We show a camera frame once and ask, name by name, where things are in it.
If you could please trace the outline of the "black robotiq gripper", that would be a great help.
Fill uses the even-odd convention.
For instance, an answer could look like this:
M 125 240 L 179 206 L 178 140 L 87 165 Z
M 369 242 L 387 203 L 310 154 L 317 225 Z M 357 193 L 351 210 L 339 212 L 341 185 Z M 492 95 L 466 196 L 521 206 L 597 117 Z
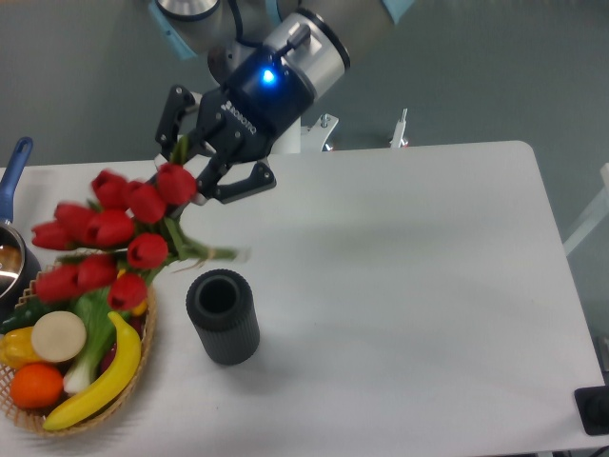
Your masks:
M 202 206 L 216 200 L 226 205 L 276 187 L 270 166 L 258 160 L 268 156 L 279 136 L 313 101 L 314 91 L 299 72 L 273 55 L 251 55 L 203 97 L 184 86 L 172 86 L 155 141 L 160 155 L 175 165 L 184 165 L 200 146 L 212 147 L 214 153 L 195 179 L 192 202 Z M 190 114 L 198 114 L 196 127 L 179 137 Z M 255 161 L 247 177 L 222 183 L 230 167 Z

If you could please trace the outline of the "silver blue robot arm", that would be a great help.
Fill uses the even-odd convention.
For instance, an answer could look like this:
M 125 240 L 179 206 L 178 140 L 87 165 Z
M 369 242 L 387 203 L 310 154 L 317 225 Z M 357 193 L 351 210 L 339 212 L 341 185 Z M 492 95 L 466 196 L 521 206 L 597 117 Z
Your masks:
M 229 203 L 272 189 L 266 159 L 409 10 L 407 1 L 153 1 L 149 10 L 183 58 L 205 54 L 217 86 L 174 86 L 156 132 L 173 157 L 188 114 L 187 158 L 204 155 L 194 201 Z

